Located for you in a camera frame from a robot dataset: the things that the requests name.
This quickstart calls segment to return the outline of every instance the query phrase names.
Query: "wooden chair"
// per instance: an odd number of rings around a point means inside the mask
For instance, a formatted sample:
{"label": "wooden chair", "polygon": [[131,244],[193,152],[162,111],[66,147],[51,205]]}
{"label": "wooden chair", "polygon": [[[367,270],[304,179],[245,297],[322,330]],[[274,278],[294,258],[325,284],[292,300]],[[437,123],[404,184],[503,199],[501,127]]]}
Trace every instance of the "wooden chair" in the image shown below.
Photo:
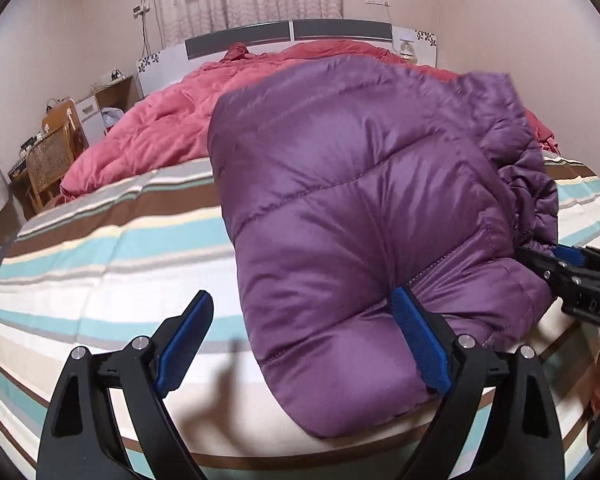
{"label": "wooden chair", "polygon": [[55,131],[64,126],[67,121],[71,124],[71,146],[74,150],[74,158],[87,149],[88,143],[84,137],[84,131],[75,110],[75,103],[72,100],[62,101],[54,108],[48,111],[45,118],[42,119],[42,131]]}
{"label": "wooden chair", "polygon": [[53,199],[51,187],[69,171],[74,158],[72,129],[68,121],[61,128],[46,135],[27,154],[32,202],[36,213],[40,213],[44,207],[42,193],[45,193],[49,200]]}

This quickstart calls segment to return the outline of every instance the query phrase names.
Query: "pink comforter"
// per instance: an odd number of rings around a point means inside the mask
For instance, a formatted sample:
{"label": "pink comforter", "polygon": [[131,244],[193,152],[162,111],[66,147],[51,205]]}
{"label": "pink comforter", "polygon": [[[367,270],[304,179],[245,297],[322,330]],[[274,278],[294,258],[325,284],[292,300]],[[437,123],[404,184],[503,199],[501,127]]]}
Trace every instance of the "pink comforter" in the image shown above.
{"label": "pink comforter", "polygon": [[[388,50],[362,41],[318,40],[259,56],[236,44],[222,61],[205,63],[180,83],[150,95],[128,111],[102,142],[91,146],[72,165],[61,184],[64,202],[124,178],[207,156],[206,133],[222,94],[302,60],[338,54],[405,63]],[[442,80],[457,76],[429,66],[414,68]],[[558,152],[554,134],[535,115],[528,112],[527,117],[541,146]]]}

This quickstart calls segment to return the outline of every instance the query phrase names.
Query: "mattress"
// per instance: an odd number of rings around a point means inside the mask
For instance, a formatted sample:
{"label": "mattress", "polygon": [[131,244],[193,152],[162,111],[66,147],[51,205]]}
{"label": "mattress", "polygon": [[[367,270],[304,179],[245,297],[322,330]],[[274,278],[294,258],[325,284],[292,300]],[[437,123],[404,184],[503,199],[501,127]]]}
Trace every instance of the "mattress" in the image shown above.
{"label": "mattress", "polygon": [[[558,185],[560,242],[600,247],[600,179],[579,162],[545,153]],[[28,222],[0,268],[0,444],[35,477],[46,409],[77,344],[120,349],[177,316],[200,289],[215,317],[179,390],[165,405],[209,479],[393,479],[431,420],[435,404],[380,428],[319,440],[280,408],[247,340],[234,250],[208,160],[152,171],[45,212]],[[560,311],[560,300],[526,337],[539,353],[557,406],[567,478],[586,464],[586,407],[598,330]],[[493,393],[456,464],[477,451]],[[136,471],[151,477],[122,392],[112,402]]]}

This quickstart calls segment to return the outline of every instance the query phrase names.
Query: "white headboard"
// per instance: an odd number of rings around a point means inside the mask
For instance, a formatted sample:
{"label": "white headboard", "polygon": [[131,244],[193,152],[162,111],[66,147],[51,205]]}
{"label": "white headboard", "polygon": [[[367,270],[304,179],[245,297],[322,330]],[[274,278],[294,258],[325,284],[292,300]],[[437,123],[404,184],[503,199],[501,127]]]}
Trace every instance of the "white headboard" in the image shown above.
{"label": "white headboard", "polygon": [[350,38],[366,41],[398,52],[400,38],[414,38],[412,43],[418,64],[436,65],[435,34],[385,22],[364,20],[293,20],[230,28],[190,38],[185,43],[165,48],[138,61],[138,79],[145,96],[174,83],[208,61],[224,57],[234,43],[245,43],[254,54],[280,52],[303,41],[320,38]]}

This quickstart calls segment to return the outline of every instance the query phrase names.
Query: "quilted puffer jacket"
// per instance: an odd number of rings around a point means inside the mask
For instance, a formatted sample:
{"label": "quilted puffer jacket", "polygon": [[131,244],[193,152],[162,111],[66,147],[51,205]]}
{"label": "quilted puffer jacket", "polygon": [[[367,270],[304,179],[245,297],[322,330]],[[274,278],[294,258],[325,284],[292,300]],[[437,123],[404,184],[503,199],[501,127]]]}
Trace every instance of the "quilted puffer jacket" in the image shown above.
{"label": "quilted puffer jacket", "polygon": [[311,434],[430,399],[386,302],[399,285],[495,348],[552,302],[512,259],[557,243],[558,201],[508,76],[307,62],[222,97],[208,143],[251,347]]}

